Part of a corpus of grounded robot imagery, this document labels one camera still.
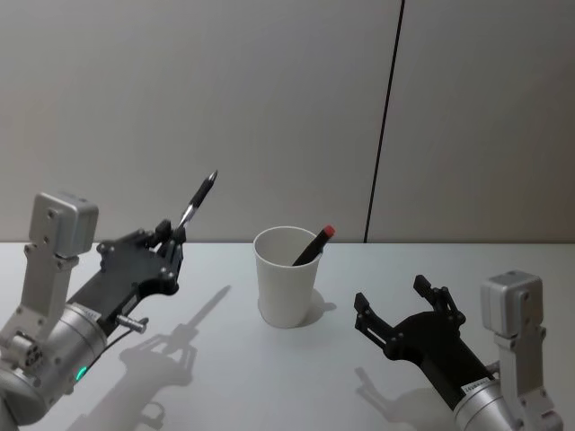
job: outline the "cup rim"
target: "cup rim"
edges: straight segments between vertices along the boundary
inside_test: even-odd
[[[283,225],[283,226],[274,226],[274,227],[270,227],[269,229],[266,229],[265,231],[261,231],[260,233],[258,233],[258,235],[254,238],[253,242],[252,242],[252,246],[253,246],[253,252],[256,255],[256,257],[260,260],[262,260],[263,262],[265,262],[268,265],[271,265],[272,267],[276,267],[276,268],[283,268],[283,269],[298,269],[298,268],[306,268],[309,267],[311,265],[313,265],[317,260],[322,258],[323,252],[321,252],[320,254],[318,254],[314,260],[312,260],[311,262],[306,263],[305,265],[298,265],[297,267],[292,267],[290,265],[279,265],[278,263],[273,263],[270,262],[267,259],[264,259],[260,253],[258,252],[258,250],[256,249],[256,242],[260,239],[260,237],[262,235],[264,235],[265,233],[268,233],[269,231],[275,231],[278,229],[295,229],[298,231],[303,231],[305,233],[309,233],[310,235],[312,235],[312,238],[315,238],[315,233],[308,231],[307,229],[304,229],[303,227],[297,227],[297,226],[288,226],[288,225]]]

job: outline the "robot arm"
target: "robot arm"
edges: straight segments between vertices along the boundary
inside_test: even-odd
[[[185,228],[216,179],[204,181],[179,225],[162,221],[101,243],[101,269],[68,301],[78,255],[90,250],[98,208],[72,195],[36,197],[22,300],[0,331],[0,431],[42,419],[98,360],[118,326],[144,332],[129,314],[149,295],[174,295]]]
[[[500,380],[461,340],[465,317],[446,287],[431,288],[417,276],[414,289],[433,312],[408,317],[392,328],[363,294],[357,294],[356,329],[391,360],[407,360],[428,377],[465,431],[561,431],[543,384],[543,285],[539,277],[511,271],[482,286],[483,325],[500,346]]]

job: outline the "white table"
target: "white table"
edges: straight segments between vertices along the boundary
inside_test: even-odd
[[[354,329],[354,294],[363,291],[395,324],[428,309],[411,289],[416,274],[448,286],[467,316],[465,342],[488,363],[497,350],[482,328],[479,285],[514,268],[544,280],[545,382],[565,429],[575,427],[575,246],[330,245],[316,283],[328,311],[294,330],[262,321],[250,244],[191,244],[185,256],[181,291],[146,299],[133,314],[150,318],[148,332],[118,344],[72,397],[26,429],[454,430],[420,370],[388,361]],[[22,244],[0,244],[0,257],[4,323],[20,298]],[[71,290],[97,268],[92,252],[75,269]]]

